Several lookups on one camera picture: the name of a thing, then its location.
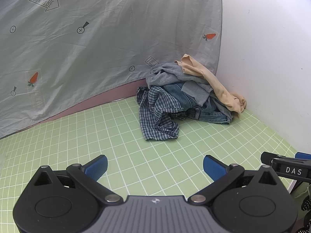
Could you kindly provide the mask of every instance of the beige cloth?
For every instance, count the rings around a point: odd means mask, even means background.
[[[234,111],[240,117],[246,107],[246,100],[239,94],[230,94],[226,88],[219,82],[214,74],[201,63],[197,62],[193,57],[185,54],[181,61],[175,61],[183,68],[184,74],[204,77],[214,89],[218,99],[226,105],[227,109]]]

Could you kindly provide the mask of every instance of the plaid shirt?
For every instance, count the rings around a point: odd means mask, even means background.
[[[136,93],[139,119],[146,140],[177,138],[179,126],[172,119],[185,120],[187,115],[179,101],[158,86],[139,87]]]

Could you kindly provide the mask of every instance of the orange carrot print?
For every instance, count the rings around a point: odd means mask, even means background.
[[[38,72],[36,72],[34,76],[32,76],[32,78],[30,79],[30,81],[28,81],[28,86],[34,87],[34,84],[37,82],[37,78],[38,78]]]
[[[215,36],[216,36],[216,34],[212,33],[212,34],[206,34],[202,38],[204,38],[207,41],[207,40],[213,39]]]

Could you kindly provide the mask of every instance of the green tiled floor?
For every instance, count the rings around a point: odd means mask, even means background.
[[[6,156],[0,177],[1,233],[18,233],[12,209],[22,190],[41,165],[63,170],[69,164],[108,158],[108,170],[99,179],[125,199],[134,195],[186,197],[209,185],[203,157],[213,155],[226,164],[258,169],[264,151],[293,157],[285,140],[244,111],[231,125],[192,119],[177,122],[178,139],[145,141],[139,125],[138,105],[128,98],[68,117],[43,123],[0,140]],[[282,179],[285,186],[290,181]]]

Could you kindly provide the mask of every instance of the white wall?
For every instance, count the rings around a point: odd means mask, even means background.
[[[296,150],[311,153],[311,0],[223,0],[217,77]]]

